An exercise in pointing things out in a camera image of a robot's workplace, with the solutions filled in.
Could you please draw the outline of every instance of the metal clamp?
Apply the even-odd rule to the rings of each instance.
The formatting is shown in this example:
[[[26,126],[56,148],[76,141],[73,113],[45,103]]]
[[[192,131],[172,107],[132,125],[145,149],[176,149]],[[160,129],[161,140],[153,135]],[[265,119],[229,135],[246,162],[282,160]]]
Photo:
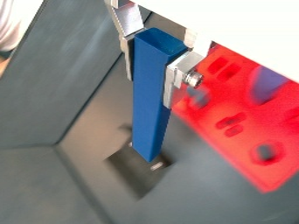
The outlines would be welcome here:
[[[184,96],[185,85],[182,83],[196,88],[202,81],[202,75],[194,71],[194,67],[208,54],[210,41],[190,29],[185,29],[184,44],[190,50],[165,68],[162,105],[168,109]]]
[[[128,0],[105,0],[116,30],[118,33],[120,49],[125,54],[126,78],[133,80],[133,48],[134,35],[144,29],[138,6]]]

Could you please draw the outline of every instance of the blue bar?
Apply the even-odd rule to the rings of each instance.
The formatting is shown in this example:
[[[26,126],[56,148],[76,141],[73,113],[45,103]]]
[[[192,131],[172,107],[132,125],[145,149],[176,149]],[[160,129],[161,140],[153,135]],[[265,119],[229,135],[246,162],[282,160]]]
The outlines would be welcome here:
[[[156,28],[134,35],[132,143],[148,162],[160,153],[170,115],[162,105],[165,66],[185,51],[182,42]]]

